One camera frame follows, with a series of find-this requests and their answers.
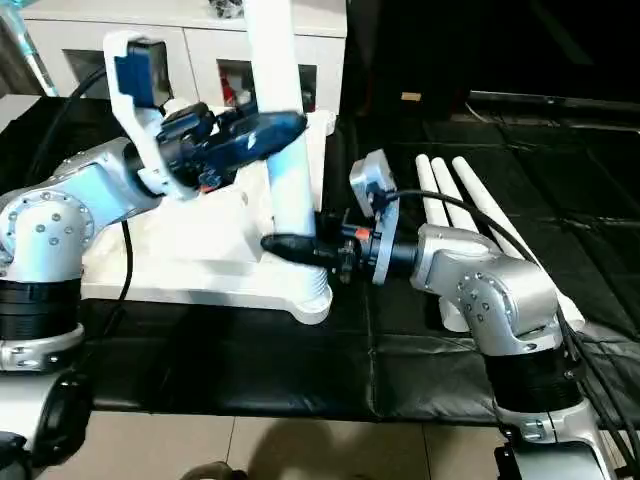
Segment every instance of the end effector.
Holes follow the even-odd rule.
[[[127,162],[154,195],[188,199],[200,187],[217,188],[306,129],[304,115],[258,113],[255,99],[220,115],[196,103],[163,119],[173,100],[164,42],[114,32],[104,52],[113,114],[132,141]]]

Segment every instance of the tiled floor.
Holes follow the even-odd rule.
[[[82,450],[39,478],[179,480],[226,460],[251,480],[495,480],[501,443],[494,428],[102,412]]]

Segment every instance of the white cylinder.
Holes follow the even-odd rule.
[[[500,205],[498,205],[498,202],[496,202],[495,199],[491,196],[489,190],[487,190],[482,181],[476,175],[476,172],[473,171],[467,161],[463,157],[456,157],[453,159],[453,168],[460,177],[460,180],[462,180],[462,184],[469,192],[469,195],[471,196],[473,203],[476,204],[476,207],[478,207],[480,211],[502,225],[505,230],[513,235],[522,244],[522,246],[527,249],[536,263],[540,265],[540,268],[547,274],[551,282],[554,283],[553,279],[549,276],[546,270],[544,270],[544,268],[540,264],[540,261],[536,258],[533,251],[529,248],[529,245],[527,245],[527,242],[525,242],[524,239],[520,236],[516,228],[511,223],[511,220],[509,220],[509,217],[505,215],[502,208],[500,208]],[[520,252],[518,252],[516,248],[511,245],[511,243],[508,242],[502,235],[496,233],[493,229],[491,229],[491,232],[493,233],[496,242],[498,243],[498,245],[500,245],[500,248],[502,248],[502,251],[504,253],[506,253],[510,257],[522,258]],[[585,324],[585,319],[582,315],[582,312],[580,312],[573,300],[564,295],[557,286],[556,293],[558,295],[558,302],[560,303],[560,307],[562,308],[562,311],[571,327],[576,331],[582,330]]]
[[[429,157],[426,155],[418,155],[416,157],[416,169],[418,170],[420,189],[428,192],[438,192],[438,184],[436,183],[436,177],[433,176]],[[424,204],[424,213],[427,217],[427,223],[430,223],[431,225],[439,225],[441,227],[449,226],[447,212],[444,210],[444,205],[440,200],[425,198],[422,203]]]
[[[469,166],[467,161],[463,157],[456,157],[453,159],[453,168],[460,177],[462,184],[469,192],[469,196],[473,200],[473,203],[476,204],[478,210],[484,212],[500,225],[502,225],[505,230],[511,233],[518,241],[529,251],[529,253],[535,258],[533,252],[526,244],[524,239],[520,236],[518,231],[515,229],[509,217],[505,215],[502,211],[498,203],[494,200],[494,198],[489,193],[489,190],[484,186],[484,184],[480,181],[476,172]],[[502,251],[514,258],[522,258],[522,255],[516,250],[516,248],[511,245],[502,235],[496,233],[493,229],[491,229],[491,233],[496,239]]]
[[[295,58],[290,0],[245,0],[253,80],[261,112],[302,113],[300,74]],[[269,158],[275,231],[315,235],[313,195],[302,135]]]
[[[451,173],[449,173],[449,169],[444,163],[444,160],[440,157],[434,158],[431,162],[431,168],[433,168],[433,174],[438,182],[440,192],[445,195],[449,195],[450,197],[457,198],[458,200],[462,200],[462,195],[460,195],[460,191],[453,181]],[[449,217],[451,218],[451,224],[453,227],[470,230],[472,232],[478,231],[478,227],[476,227],[476,224],[471,215],[469,215],[469,212],[461,209],[460,207],[456,207],[455,205],[448,203],[445,203],[445,205],[447,207],[447,212],[449,212]]]

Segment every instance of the black cable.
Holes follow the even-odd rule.
[[[524,259],[536,265],[538,264],[538,262],[533,257],[533,255],[531,255],[531,253],[529,252],[529,250],[525,248],[524,245],[522,245],[522,243],[517,238],[515,238],[515,236],[513,236],[509,231],[507,231],[502,225],[496,222],[493,218],[491,218],[490,216],[488,216],[478,208],[474,207],[473,205],[469,205],[468,203],[465,203],[462,200],[459,200],[457,198],[450,197],[449,195],[444,195],[438,192],[429,192],[426,190],[400,190],[395,192],[387,192],[384,194],[384,198],[387,202],[393,201],[401,197],[408,197],[408,196],[418,196],[421,198],[432,198],[435,200],[440,200],[442,202],[455,205],[467,211],[474,220],[478,222],[482,222],[486,226],[492,228],[496,233],[502,235],[518,251],[518,253],[522,255]],[[627,435],[629,436],[629,440],[632,445],[635,459],[634,457],[631,456],[631,453],[629,452],[629,449],[626,443],[622,440],[620,433],[618,432],[615,424],[611,420],[609,413],[604,408],[602,402],[597,397],[595,390],[593,390],[593,388],[591,387],[591,385],[588,383],[586,379],[581,382],[581,385],[583,386],[583,390],[585,391],[585,395],[591,401],[591,404],[594,406],[594,410],[596,410],[596,412],[600,416],[600,419],[605,425],[605,428],[607,429],[611,437],[616,442],[616,446],[620,450],[620,453],[623,455],[625,462],[627,462],[627,465],[629,466],[629,468],[634,471],[634,477],[640,479],[640,456],[638,455],[638,452],[640,452],[640,441],[638,441],[638,436],[633,426],[633,422],[631,421],[629,416],[624,412],[622,406],[616,399],[611,384],[608,382],[602,370],[600,370],[600,367],[598,367],[598,365],[595,363],[595,360],[591,352],[589,352],[586,349],[584,343],[582,342],[582,339],[576,334],[573,328],[571,328],[571,326],[568,324],[567,320],[564,317],[562,309],[559,307],[557,311],[557,316],[558,316],[558,323],[562,331],[563,339],[565,341],[568,351],[575,355],[575,351],[572,351],[575,348],[575,350],[577,350],[577,353],[579,353],[580,357],[584,359],[587,366],[591,369],[596,379],[601,384],[605,394],[611,401],[611,404],[613,405],[616,411],[616,414],[619,416],[620,421],[622,422],[625,428],[625,431],[627,432]]]
[[[627,447],[627,444],[624,442],[622,435],[620,435],[620,432],[618,432],[618,429],[616,428],[615,424],[611,420],[611,417],[607,413],[606,408],[598,398],[596,391],[593,389],[593,387],[591,386],[591,384],[586,378],[580,382],[580,386],[582,387],[582,390],[584,391],[585,396],[591,401],[591,405],[593,406],[593,409],[596,411],[598,416],[602,419],[602,423],[604,423],[605,428],[611,435],[611,439],[613,440],[613,443],[616,444],[616,447],[618,447],[618,450],[620,451],[622,458],[627,464],[627,467],[629,468],[629,470],[631,470],[633,474],[633,478],[635,479],[640,478],[640,467],[638,466],[638,463],[631,456],[631,453],[629,452],[629,448]]]
[[[564,314],[562,313],[562,311],[560,311],[558,314],[558,321],[560,321],[561,324],[563,323],[567,324],[567,321],[564,318]],[[594,376],[596,377],[596,380],[598,380],[598,382],[602,386],[602,390],[604,390],[607,397],[609,397],[609,400],[611,401],[611,405],[616,411],[616,414],[618,415],[618,417],[620,417],[620,421],[624,425],[624,429],[629,435],[629,443],[631,443],[633,456],[636,459],[640,460],[640,440],[638,439],[638,434],[631,420],[626,415],[623,414],[624,410],[619,400],[616,398],[614,394],[613,386],[607,379],[606,375],[602,372],[602,370],[600,370],[600,367],[598,367],[594,363],[593,357],[590,355],[590,352],[587,352],[586,345],[584,344],[584,342],[582,342],[582,339],[579,338],[578,334],[570,327],[568,330],[569,330],[569,335],[571,336],[571,339],[573,340],[574,345],[578,350],[578,353],[580,353],[580,357],[585,361],[587,366],[591,369]]]
[[[64,119],[69,113],[69,109],[71,105],[75,103],[77,99],[79,99],[82,95],[84,95],[87,90],[89,90],[95,83],[100,80],[102,77],[106,75],[105,67],[100,67],[98,70],[93,72],[87,78],[82,80],[80,84],[76,87],[73,93],[64,101],[62,107],[56,113],[56,116],[51,121],[51,125],[44,134],[42,141],[38,145],[36,149],[36,153],[33,156],[31,161],[31,168],[27,173],[26,183],[27,185],[31,185],[33,183],[38,182],[38,175],[40,173],[40,169],[42,168],[42,163],[49,153],[49,149],[51,148],[51,142],[58,135],[60,131],[60,127],[64,124]]]
[[[479,210],[473,205],[469,205],[468,203],[463,202],[462,200],[458,200],[457,198],[450,197],[449,195],[444,195],[442,193],[428,192],[426,190],[398,190],[395,192],[387,192],[384,197],[385,197],[385,200],[390,202],[390,201],[396,200],[397,198],[412,197],[412,196],[441,200],[445,203],[450,203],[452,205],[455,205],[456,207],[466,210],[467,212],[469,212],[469,215],[471,215],[471,217],[473,217],[474,220],[482,222],[483,224],[491,227],[498,234],[503,236],[511,245],[513,245],[513,247],[518,251],[520,255],[522,255],[522,257],[525,260],[535,263],[536,265],[538,264],[538,262],[536,262],[536,259],[533,257],[533,255],[531,255],[531,253],[529,252],[529,250],[527,250],[518,241],[518,239],[511,234],[511,232],[509,232],[506,228],[504,228],[502,225],[500,225],[498,222],[496,222],[493,218],[491,218],[489,215],[487,215],[483,211]]]
[[[122,285],[118,302],[124,302],[129,293],[129,287],[131,286],[131,278],[133,277],[133,245],[131,243],[131,232],[129,231],[129,222],[123,220],[122,223],[122,235],[124,237],[124,247],[127,252],[127,276]]]

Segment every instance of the black mat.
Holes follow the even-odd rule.
[[[0,193],[21,186],[47,120],[59,104],[39,101],[0,134]],[[60,137],[64,155],[118,134],[108,105],[84,101]],[[384,147],[401,187],[417,186],[418,153],[464,155],[590,323],[589,347],[640,426],[640,209],[634,175],[640,136],[549,127],[339,122],[329,139],[327,211],[354,205],[353,160]],[[402,202],[401,229],[424,221]],[[321,325],[283,312],[128,302],[102,335],[112,302],[83,302],[88,331],[80,363],[96,408],[219,415],[493,423],[482,360],[467,335],[440,325],[435,297],[407,281],[384,287],[332,281]]]

